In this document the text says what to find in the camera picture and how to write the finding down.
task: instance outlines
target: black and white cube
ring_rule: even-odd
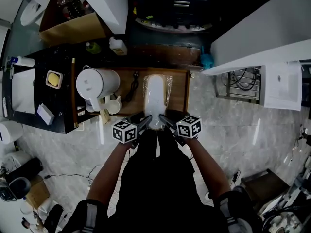
[[[112,137],[122,143],[134,141],[137,138],[137,126],[118,121],[112,125]]]
[[[178,135],[185,138],[194,138],[202,131],[202,119],[189,116],[177,123]]]

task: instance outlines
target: plastic bag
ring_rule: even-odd
[[[160,130],[164,127],[159,115],[165,115],[169,104],[173,77],[163,74],[152,74],[144,77],[143,95],[145,116],[152,115],[149,128]]]

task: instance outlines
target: white jug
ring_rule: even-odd
[[[111,96],[120,86],[120,77],[113,70],[85,69],[77,77],[76,87],[84,99],[90,100],[94,111],[105,109],[100,99]]]

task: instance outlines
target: drawer handle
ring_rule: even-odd
[[[174,7],[188,8],[189,5],[186,5],[186,4],[174,4]]]
[[[187,2],[187,1],[174,1],[174,3],[180,3],[180,4],[190,4],[190,2]]]

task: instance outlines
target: tiled floor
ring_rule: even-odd
[[[301,112],[265,109],[259,105],[218,99],[214,94],[212,78],[205,75],[196,74],[190,81],[188,111],[202,118],[203,131],[199,140],[229,180],[238,170],[241,171],[241,178],[270,168],[290,184],[311,149],[302,140],[299,147],[292,151],[300,124],[308,126],[306,108],[302,108]],[[84,131],[67,135],[25,126],[25,134],[18,143],[24,151],[43,162],[43,175],[78,173],[87,176],[94,166],[105,163],[116,145],[110,138],[109,126],[105,132],[107,141],[102,146],[97,139],[96,123],[89,123]],[[183,152],[190,157],[187,146]],[[194,159],[192,163],[198,194],[203,203],[208,203],[205,199],[207,188]],[[91,178],[99,169],[95,169]],[[46,180],[46,184],[52,196],[68,211],[73,211],[88,193],[88,180],[82,177],[52,177]],[[114,213],[120,184],[121,181],[118,181],[109,214]],[[177,191],[169,191],[172,197],[174,192]]]

